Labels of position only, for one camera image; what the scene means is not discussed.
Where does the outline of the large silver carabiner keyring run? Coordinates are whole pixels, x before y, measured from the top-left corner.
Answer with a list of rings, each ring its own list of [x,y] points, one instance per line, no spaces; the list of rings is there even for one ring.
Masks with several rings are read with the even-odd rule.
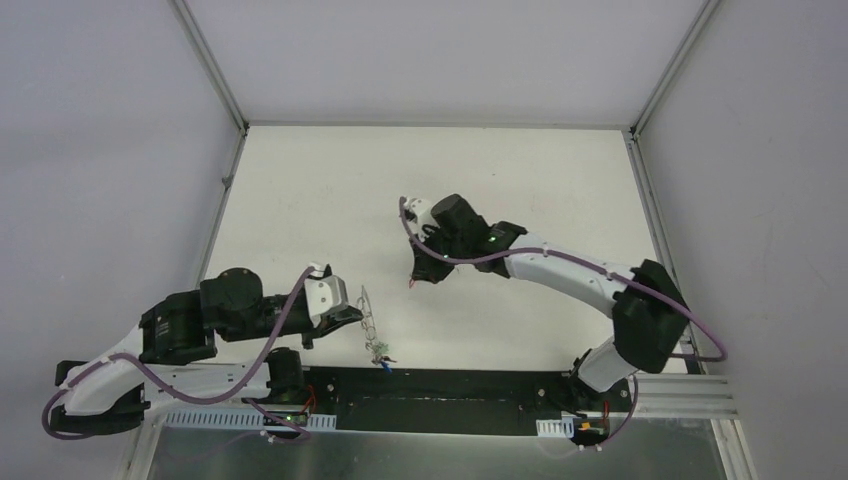
[[[376,366],[379,366],[380,368],[381,362],[387,362],[390,366],[390,364],[393,363],[393,360],[390,358],[389,354],[387,356],[378,356],[375,353],[376,345],[378,343],[385,342],[381,341],[378,337],[373,308],[365,286],[361,287],[360,295],[357,298],[356,305],[357,308],[359,308],[364,314],[364,319],[360,322],[360,326],[364,331],[365,349],[369,352],[369,355],[371,356],[371,363]]]

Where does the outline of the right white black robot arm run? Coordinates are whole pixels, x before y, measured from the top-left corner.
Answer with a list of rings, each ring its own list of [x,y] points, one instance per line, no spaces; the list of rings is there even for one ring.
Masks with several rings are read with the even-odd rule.
[[[679,290],[653,260],[631,267],[561,250],[523,226],[487,222],[459,194],[436,203],[402,197],[399,218],[413,252],[414,282],[437,284],[471,265],[550,288],[611,320],[611,336],[566,372],[563,396],[552,401],[564,411],[595,410],[628,376],[662,372],[690,323]]]

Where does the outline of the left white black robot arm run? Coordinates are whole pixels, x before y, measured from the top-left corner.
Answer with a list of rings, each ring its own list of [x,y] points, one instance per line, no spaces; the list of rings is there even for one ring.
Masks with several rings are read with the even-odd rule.
[[[330,266],[307,268],[289,293],[275,295],[264,294],[258,274],[231,268],[167,296],[99,357],[59,362],[41,425],[54,438],[81,440],[133,430],[180,405],[231,400],[295,406],[303,419],[314,389],[299,352],[277,340],[294,335],[309,350],[371,317],[367,295],[350,300]]]

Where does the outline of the left aluminium frame post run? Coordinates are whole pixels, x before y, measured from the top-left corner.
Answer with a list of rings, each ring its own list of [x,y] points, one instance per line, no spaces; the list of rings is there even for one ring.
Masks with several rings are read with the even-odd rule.
[[[226,110],[230,120],[242,136],[247,135],[249,121],[238,104],[235,94],[204,35],[202,27],[186,0],[169,0],[168,4],[194,51],[207,78]]]

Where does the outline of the aluminium frame post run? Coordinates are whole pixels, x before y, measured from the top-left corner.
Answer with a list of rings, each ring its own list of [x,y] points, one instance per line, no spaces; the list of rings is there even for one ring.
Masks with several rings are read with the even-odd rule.
[[[230,120],[242,136],[247,135],[249,121],[238,104],[235,94],[204,35],[202,27],[186,0],[169,0],[168,4],[194,51],[207,78],[226,110]]]
[[[722,6],[722,0],[704,0],[687,30],[675,48],[671,59],[665,66],[658,82],[651,91],[647,101],[640,110],[636,120],[630,127],[630,135],[638,140],[652,119],[661,101],[668,93],[676,77],[682,70],[690,52],[707,29],[715,12]]]

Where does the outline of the right aluminium frame post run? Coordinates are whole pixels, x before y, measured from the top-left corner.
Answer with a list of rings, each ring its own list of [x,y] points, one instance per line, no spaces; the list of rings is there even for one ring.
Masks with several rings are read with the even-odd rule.
[[[652,119],[661,101],[668,93],[676,77],[682,70],[690,52],[707,29],[715,12],[722,6],[722,0],[704,0],[687,30],[675,48],[671,59],[665,66],[658,82],[651,91],[647,101],[640,110],[636,120],[630,127],[630,135],[638,140]]]

